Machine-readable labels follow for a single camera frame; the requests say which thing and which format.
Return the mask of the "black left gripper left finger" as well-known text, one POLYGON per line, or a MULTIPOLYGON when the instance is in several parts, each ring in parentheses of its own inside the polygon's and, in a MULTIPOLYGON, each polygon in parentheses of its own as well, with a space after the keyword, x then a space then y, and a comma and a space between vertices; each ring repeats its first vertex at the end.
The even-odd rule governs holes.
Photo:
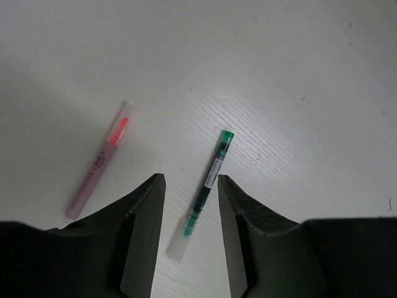
POLYGON ((65 228, 1 222, 1 296, 149 297, 165 192, 156 173, 65 228))

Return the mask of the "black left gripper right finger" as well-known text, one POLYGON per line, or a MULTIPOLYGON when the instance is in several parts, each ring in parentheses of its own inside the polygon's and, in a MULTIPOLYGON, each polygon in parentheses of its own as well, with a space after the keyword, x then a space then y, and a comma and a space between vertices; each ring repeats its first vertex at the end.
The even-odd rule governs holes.
POLYGON ((395 297, 394 217, 294 222, 218 178, 232 297, 395 297))

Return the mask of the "green cap gel pen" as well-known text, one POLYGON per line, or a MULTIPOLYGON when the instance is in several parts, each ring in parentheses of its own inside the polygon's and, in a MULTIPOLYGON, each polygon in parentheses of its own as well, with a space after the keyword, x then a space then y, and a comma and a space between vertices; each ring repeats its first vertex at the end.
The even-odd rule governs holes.
POLYGON ((203 180, 203 184, 199 189, 197 197, 192 204, 192 208, 188 211, 187 215, 181 218, 174 236, 167 248, 166 255, 168 258, 176 262, 180 262, 182 260, 194 232, 196 223, 202 213, 203 207, 213 186, 215 185, 233 138, 233 132, 228 130, 222 131, 218 146, 215 150, 215 156, 211 162, 207 175, 203 180))

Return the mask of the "pink purple highlighter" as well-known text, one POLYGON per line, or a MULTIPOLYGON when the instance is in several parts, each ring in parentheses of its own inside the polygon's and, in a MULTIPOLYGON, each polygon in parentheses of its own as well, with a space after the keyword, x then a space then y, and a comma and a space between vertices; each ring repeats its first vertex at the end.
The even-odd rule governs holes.
POLYGON ((84 178, 81 187, 73 197, 70 205, 66 208, 65 217, 67 219, 76 220, 79 217, 120 145, 121 139, 132 122, 135 112, 136 107, 132 103, 123 102, 118 116, 112 122, 102 148, 84 178))

